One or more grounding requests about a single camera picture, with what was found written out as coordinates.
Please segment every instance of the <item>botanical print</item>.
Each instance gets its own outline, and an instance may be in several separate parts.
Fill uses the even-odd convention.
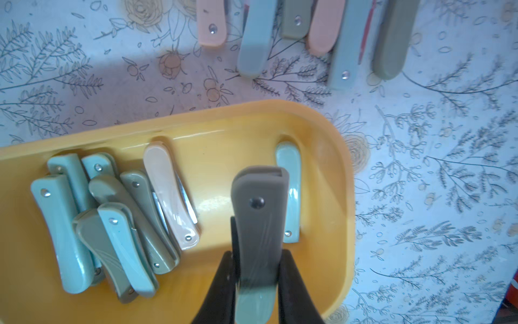
[[[236,68],[241,0],[226,2],[227,43],[210,50],[193,0],[60,3],[51,20],[40,2],[0,4],[0,145],[270,98],[310,106],[355,171],[352,287],[326,322],[491,323],[518,268],[516,1],[421,1],[386,81],[371,69],[377,0],[344,91],[326,87],[332,53],[280,37],[281,2],[255,79]]]

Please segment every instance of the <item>mint green knife handle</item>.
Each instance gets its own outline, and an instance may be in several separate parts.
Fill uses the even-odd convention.
[[[47,161],[47,168],[50,174],[64,174],[67,176],[79,212],[97,208],[97,202],[88,191],[87,175],[84,173],[83,165],[77,154],[70,153],[51,157]],[[104,272],[101,269],[100,261],[94,255],[92,255],[92,258],[97,269],[97,274],[92,284],[96,285],[104,279]]]
[[[107,174],[113,177],[119,176],[115,159],[108,153],[100,152],[92,154],[82,158],[81,161],[90,179],[101,174]]]
[[[309,31],[313,0],[284,0],[282,7],[282,38],[301,39]]]
[[[372,69],[383,80],[395,78],[407,57],[419,0],[390,0],[380,25]]]
[[[93,282],[94,265],[90,252],[72,228],[77,208],[67,176],[34,180],[31,192],[49,228],[63,289],[68,293],[85,291]]]
[[[300,178],[302,165],[298,148],[290,142],[277,145],[275,151],[277,166],[283,167],[290,175],[284,243],[297,243],[300,229]]]
[[[122,203],[130,209],[155,274],[168,273],[175,267],[175,260],[122,183],[112,176],[98,175],[90,180],[88,188],[99,204]]]
[[[365,23],[371,7],[372,1],[369,0],[346,1],[340,33],[333,50],[328,87],[345,90],[354,85]]]
[[[137,298],[138,294],[122,269],[97,209],[88,209],[77,215],[73,227],[81,242],[103,263],[119,301],[127,304]]]
[[[241,49],[237,57],[237,69],[242,76],[255,78],[263,72],[270,53],[277,0],[250,2]]]
[[[153,297],[159,284],[147,263],[129,208],[120,203],[106,203],[97,211],[133,289],[143,297]]]
[[[175,260],[175,266],[177,266],[180,262],[181,250],[179,247],[174,246],[162,225],[162,220],[156,210],[155,201],[151,194],[151,183],[148,176],[138,170],[127,171],[121,173],[121,181],[151,223],[155,232],[160,236],[160,239]]]

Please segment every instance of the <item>pink knife handle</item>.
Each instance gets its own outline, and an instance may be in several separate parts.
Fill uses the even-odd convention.
[[[346,0],[318,0],[307,39],[311,55],[320,57],[331,51],[338,38],[345,5]]]
[[[196,0],[198,42],[219,47],[226,40],[225,0]]]

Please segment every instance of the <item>knife handle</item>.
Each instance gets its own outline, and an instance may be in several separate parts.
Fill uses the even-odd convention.
[[[155,232],[159,235],[165,247],[175,261],[175,266],[180,262],[179,248],[175,247],[167,235],[151,194],[151,183],[144,172],[133,170],[121,173],[121,181],[129,194],[133,197],[144,216],[149,220]]]
[[[388,2],[372,62],[381,79],[393,79],[403,70],[418,8],[419,0]]]
[[[137,298],[138,294],[122,269],[97,209],[88,209],[77,215],[73,227],[81,242],[101,260],[119,301],[127,304]]]
[[[72,228],[77,207],[67,176],[49,175],[34,180],[31,192],[49,228],[63,289],[68,293],[85,291],[93,282],[94,265],[90,252]]]
[[[78,212],[83,212],[90,208],[97,208],[97,202],[88,191],[87,175],[84,173],[83,165],[77,154],[71,153],[51,157],[47,161],[47,168],[50,174],[64,174],[67,176]],[[104,273],[99,259],[94,255],[92,255],[92,258],[97,273],[92,284],[96,285],[103,280]]]
[[[198,43],[220,47],[226,41],[225,0],[196,0]]]
[[[369,0],[347,0],[327,79],[331,89],[345,90],[354,84],[365,22],[371,8]]]
[[[92,154],[82,158],[81,161],[90,179],[101,174],[107,174],[113,177],[119,176],[115,159],[108,153],[99,152]]]
[[[199,242],[199,232],[185,209],[169,150],[162,142],[151,142],[144,151],[143,159],[167,224],[180,249],[194,247]]]
[[[232,181],[239,241],[238,324],[264,324],[275,303],[289,175],[274,166],[251,166]]]
[[[320,57],[331,51],[343,17],[346,0],[318,0],[309,27],[307,47],[311,55]]]
[[[300,228],[300,178],[302,165],[298,148],[290,142],[282,142],[275,151],[277,166],[283,167],[290,175],[284,242],[297,243]]]
[[[153,297],[159,284],[147,263],[130,209],[120,203],[106,203],[97,211],[133,289],[143,297]]]
[[[175,260],[122,183],[112,176],[99,175],[90,180],[88,188],[99,204],[122,203],[130,209],[148,261],[156,274],[168,273],[175,267]]]
[[[237,57],[237,69],[242,76],[255,78],[263,72],[270,53],[276,10],[277,0],[251,2]]]
[[[282,7],[282,38],[301,39],[308,33],[313,0],[284,0]]]

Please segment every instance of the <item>sage green knife handle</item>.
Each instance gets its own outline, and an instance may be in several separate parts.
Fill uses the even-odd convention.
[[[155,232],[160,236],[165,247],[175,260],[175,266],[180,262],[180,248],[176,247],[169,239],[160,216],[156,210],[155,201],[151,194],[151,183],[147,175],[138,170],[127,171],[121,173],[121,181],[129,194],[133,197],[140,210],[144,213],[155,229]]]
[[[99,204],[122,203],[130,209],[140,241],[155,274],[168,273],[175,267],[175,260],[122,183],[113,176],[98,175],[90,180],[88,188]]]
[[[282,7],[282,38],[301,39],[309,31],[313,0],[284,0]]]
[[[380,26],[372,69],[383,80],[395,78],[407,57],[419,0],[390,0]]]
[[[241,276],[235,320],[265,324],[275,303],[289,188],[281,167],[251,166],[232,182]]]
[[[137,298],[138,294],[131,287],[122,269],[121,261],[113,249],[97,209],[88,209],[80,213],[74,218],[72,225],[81,242],[100,259],[119,301],[127,304]]]

